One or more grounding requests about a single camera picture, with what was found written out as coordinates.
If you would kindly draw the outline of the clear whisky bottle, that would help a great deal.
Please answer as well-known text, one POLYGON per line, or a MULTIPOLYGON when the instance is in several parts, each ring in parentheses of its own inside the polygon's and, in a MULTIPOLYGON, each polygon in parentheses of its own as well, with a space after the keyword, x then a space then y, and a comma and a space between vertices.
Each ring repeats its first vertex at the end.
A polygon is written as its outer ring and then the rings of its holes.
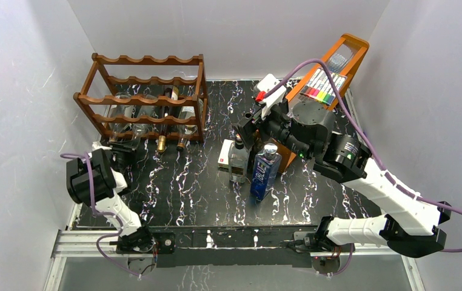
POLYGON ((228 158, 229 180, 240 184, 245 183, 249 162, 249 151, 239 134, 236 134, 234 137, 229 149, 228 158))

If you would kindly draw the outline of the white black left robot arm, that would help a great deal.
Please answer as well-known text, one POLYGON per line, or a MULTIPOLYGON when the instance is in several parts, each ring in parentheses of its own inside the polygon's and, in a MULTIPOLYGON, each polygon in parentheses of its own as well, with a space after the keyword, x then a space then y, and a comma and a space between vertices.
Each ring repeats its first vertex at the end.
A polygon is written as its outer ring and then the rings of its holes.
POLYGON ((140 216, 121 198, 128 186, 119 171, 133 147, 92 143, 92 151, 85 154, 62 153, 66 164, 66 187, 71 199, 102 215, 119 231, 118 246, 125 252, 146 253, 155 245, 155 236, 140 216))

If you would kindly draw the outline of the dark green wine bottle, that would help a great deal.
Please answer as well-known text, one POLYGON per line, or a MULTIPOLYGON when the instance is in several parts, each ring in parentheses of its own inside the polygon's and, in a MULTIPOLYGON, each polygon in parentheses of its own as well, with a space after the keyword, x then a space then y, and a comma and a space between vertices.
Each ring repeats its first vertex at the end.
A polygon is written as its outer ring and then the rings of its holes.
POLYGON ((247 112, 244 114, 245 122, 244 122, 244 128, 254 128, 254 118, 253 118, 253 113, 247 112))

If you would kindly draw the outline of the blue bottle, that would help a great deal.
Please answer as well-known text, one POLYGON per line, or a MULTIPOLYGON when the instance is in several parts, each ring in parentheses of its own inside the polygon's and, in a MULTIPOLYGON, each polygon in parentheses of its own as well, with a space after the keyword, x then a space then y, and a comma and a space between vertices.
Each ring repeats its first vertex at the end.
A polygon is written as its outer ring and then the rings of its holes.
POLYGON ((282 156, 278 153, 278 146, 274 143, 267 143, 256 154, 250 192, 257 201, 262 201, 273 187, 281 160, 282 156))

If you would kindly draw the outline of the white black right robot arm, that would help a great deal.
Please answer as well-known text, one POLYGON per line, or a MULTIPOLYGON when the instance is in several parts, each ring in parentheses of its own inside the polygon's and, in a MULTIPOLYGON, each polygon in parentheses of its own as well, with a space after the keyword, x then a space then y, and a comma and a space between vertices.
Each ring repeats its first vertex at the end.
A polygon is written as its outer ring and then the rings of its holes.
POLYGON ((446 233, 439 225, 450 218, 447 206, 438 207, 403 194, 395 180, 388 180, 371 151, 350 135, 334 131, 335 115, 320 103, 305 101, 289 109, 287 102, 274 105, 266 117, 248 113, 233 125, 247 148, 254 135, 272 138, 303 159, 314 161, 314 171, 360 192, 383 214, 371 218, 322 218, 316 232, 296 239, 302 252, 332 251, 346 244, 388 246, 411 258, 444 250, 446 233))

